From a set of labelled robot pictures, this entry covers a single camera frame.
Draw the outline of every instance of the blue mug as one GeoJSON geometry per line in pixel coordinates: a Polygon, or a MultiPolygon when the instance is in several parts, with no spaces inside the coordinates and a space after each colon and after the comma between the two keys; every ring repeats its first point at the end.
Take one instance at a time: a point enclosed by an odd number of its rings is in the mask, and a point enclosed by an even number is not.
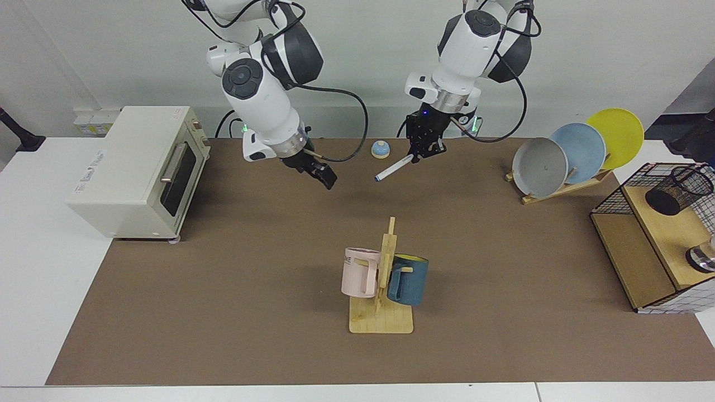
{"type": "Polygon", "coordinates": [[[427,280],[428,261],[409,254],[395,254],[392,275],[388,286],[388,298],[404,305],[422,302],[427,280]]]}

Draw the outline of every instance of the oven window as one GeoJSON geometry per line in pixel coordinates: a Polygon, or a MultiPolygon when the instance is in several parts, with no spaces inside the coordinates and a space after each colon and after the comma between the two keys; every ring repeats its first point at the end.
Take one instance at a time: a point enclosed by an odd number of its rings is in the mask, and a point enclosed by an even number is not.
{"type": "Polygon", "coordinates": [[[187,150],[179,165],[179,171],[173,182],[164,185],[164,192],[162,192],[161,198],[164,208],[174,217],[177,216],[179,204],[181,204],[186,187],[189,185],[189,178],[194,171],[194,166],[196,166],[196,154],[194,154],[194,150],[191,149],[188,142],[184,143],[187,146],[187,150]]]}

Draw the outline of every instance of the pink mug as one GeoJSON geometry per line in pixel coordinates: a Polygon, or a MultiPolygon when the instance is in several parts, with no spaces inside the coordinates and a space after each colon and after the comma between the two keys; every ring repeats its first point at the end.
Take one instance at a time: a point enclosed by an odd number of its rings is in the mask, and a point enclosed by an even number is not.
{"type": "Polygon", "coordinates": [[[379,251],[346,248],[342,265],[342,292],[354,298],[374,297],[378,289],[379,264],[379,251]]]}

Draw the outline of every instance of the white toaster oven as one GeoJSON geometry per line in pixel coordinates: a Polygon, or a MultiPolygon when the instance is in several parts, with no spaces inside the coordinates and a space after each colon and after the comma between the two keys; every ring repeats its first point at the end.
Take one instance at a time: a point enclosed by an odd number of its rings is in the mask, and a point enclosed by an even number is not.
{"type": "Polygon", "coordinates": [[[128,106],[67,205],[107,237],[176,238],[210,147],[190,107],[128,106]]]}

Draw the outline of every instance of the black mesh cup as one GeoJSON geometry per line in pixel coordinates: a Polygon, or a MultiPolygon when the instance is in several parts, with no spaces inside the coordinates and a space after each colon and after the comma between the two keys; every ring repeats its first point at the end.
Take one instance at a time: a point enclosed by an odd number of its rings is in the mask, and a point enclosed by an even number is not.
{"type": "Polygon", "coordinates": [[[701,197],[713,193],[713,183],[690,167],[676,167],[646,193],[646,201],[663,215],[677,215],[701,197]]]}

